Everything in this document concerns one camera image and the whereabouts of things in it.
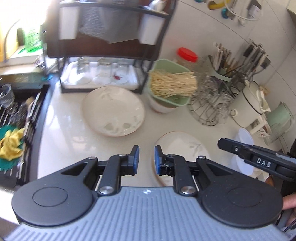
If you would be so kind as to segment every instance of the green cloth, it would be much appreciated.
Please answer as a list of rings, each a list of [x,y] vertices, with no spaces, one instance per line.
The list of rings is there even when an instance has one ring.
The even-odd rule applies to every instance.
[[[4,138],[5,133],[9,130],[13,131],[16,127],[9,125],[9,126],[3,126],[0,128],[0,141]],[[12,159],[11,161],[8,161],[6,159],[0,158],[0,171],[8,171],[12,169],[14,166],[17,165],[20,158]]]

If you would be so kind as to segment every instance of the plate rim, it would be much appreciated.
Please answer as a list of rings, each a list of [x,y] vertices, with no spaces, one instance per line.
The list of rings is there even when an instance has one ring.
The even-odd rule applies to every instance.
[[[97,131],[97,130],[94,130],[94,129],[89,125],[89,123],[86,121],[86,118],[84,117],[84,111],[83,111],[83,108],[82,108],[83,103],[85,102],[85,100],[86,100],[86,98],[87,98],[88,95],[90,95],[92,92],[95,92],[95,91],[97,91],[97,90],[99,90],[99,89],[102,89],[102,88],[117,88],[117,89],[122,89],[122,90],[124,90],[124,91],[127,91],[128,93],[131,93],[132,95],[134,95],[134,96],[139,100],[139,102],[140,102],[140,104],[141,104],[141,106],[142,106],[142,109],[143,109],[143,119],[142,119],[142,121],[141,121],[141,123],[140,123],[140,125],[139,125],[138,128],[136,128],[134,131],[132,131],[132,132],[130,132],[130,133],[128,133],[128,134],[125,134],[125,135],[108,135],[108,134],[106,134],[106,133],[102,133],[102,132],[99,132],[99,131]],[[141,99],[140,99],[135,93],[133,93],[132,91],[127,90],[127,89],[122,88],[122,87],[118,87],[118,86],[102,86],[102,87],[99,87],[99,88],[97,88],[97,89],[95,89],[95,90],[89,92],[89,93],[83,98],[82,103],[81,103],[81,105],[80,105],[80,110],[81,110],[81,113],[82,113],[82,118],[83,118],[83,120],[85,121],[85,123],[88,125],[88,127],[89,127],[91,130],[93,130],[95,133],[98,133],[98,134],[103,135],[103,136],[106,136],[106,137],[124,137],[124,136],[127,136],[127,135],[129,135],[129,134],[132,134],[132,133],[134,133],[136,130],[138,130],[138,129],[142,126],[142,124],[143,124],[144,121],[145,121],[145,117],[146,117],[146,110],[145,110],[145,106],[144,106],[142,100],[141,100]]]
[[[157,175],[156,174],[156,167],[155,167],[155,161],[154,161],[154,148],[155,148],[155,146],[156,146],[156,144],[157,144],[157,142],[159,142],[159,140],[161,139],[161,138],[163,138],[165,135],[167,135],[167,134],[170,134],[170,133],[173,133],[173,132],[181,132],[181,133],[185,133],[185,134],[187,134],[187,135],[190,135],[190,136],[192,136],[192,137],[194,137],[193,135],[191,135],[191,134],[189,134],[189,133],[187,133],[187,132],[185,132],[185,131],[170,131],[170,132],[168,132],[168,133],[165,133],[165,134],[163,134],[160,138],[158,138],[157,139],[157,141],[155,142],[155,144],[154,144],[154,147],[153,147],[153,155],[152,155],[152,158],[151,158],[151,164],[152,164],[152,169],[153,169],[153,173],[154,173],[154,176],[156,177],[156,180],[158,181],[158,183],[160,184],[160,185],[162,185],[163,187],[166,187],[166,185],[165,185],[165,183],[162,181],[162,179],[160,178],[160,176],[159,175]]]

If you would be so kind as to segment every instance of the white kettle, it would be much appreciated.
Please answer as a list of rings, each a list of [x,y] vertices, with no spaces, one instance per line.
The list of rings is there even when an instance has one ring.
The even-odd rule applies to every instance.
[[[230,115],[238,125],[244,128],[258,119],[259,124],[250,131],[253,134],[266,125],[266,120],[260,118],[260,116],[264,112],[270,112],[270,108],[256,82],[245,81],[245,85],[244,89],[231,103]]]

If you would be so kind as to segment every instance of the gray ridged panel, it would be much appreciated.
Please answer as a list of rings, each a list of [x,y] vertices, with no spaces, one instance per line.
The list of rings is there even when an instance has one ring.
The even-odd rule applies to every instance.
[[[224,225],[200,207],[195,198],[173,188],[123,187],[102,197],[90,213],[58,228],[21,224],[6,241],[288,241],[274,225],[237,229]]]

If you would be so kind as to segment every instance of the white tray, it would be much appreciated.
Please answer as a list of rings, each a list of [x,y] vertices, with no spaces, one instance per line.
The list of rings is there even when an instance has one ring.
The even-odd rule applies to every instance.
[[[103,86],[118,86],[122,87],[128,90],[136,90],[139,87],[138,80],[137,80],[137,75],[135,72],[135,68],[132,65],[129,65],[129,74],[128,74],[128,82],[125,84],[120,84],[116,82],[111,82],[108,84],[100,84],[98,83],[98,80],[95,83],[94,81],[91,81],[87,84],[72,84],[69,81],[69,77],[71,74],[72,69],[76,69],[77,67],[77,61],[71,62],[64,68],[64,71],[61,75],[61,82],[62,85],[67,88],[67,89],[97,89]],[[98,66],[98,62],[90,62],[90,67],[91,67],[91,75],[93,78],[96,76],[96,68]]]

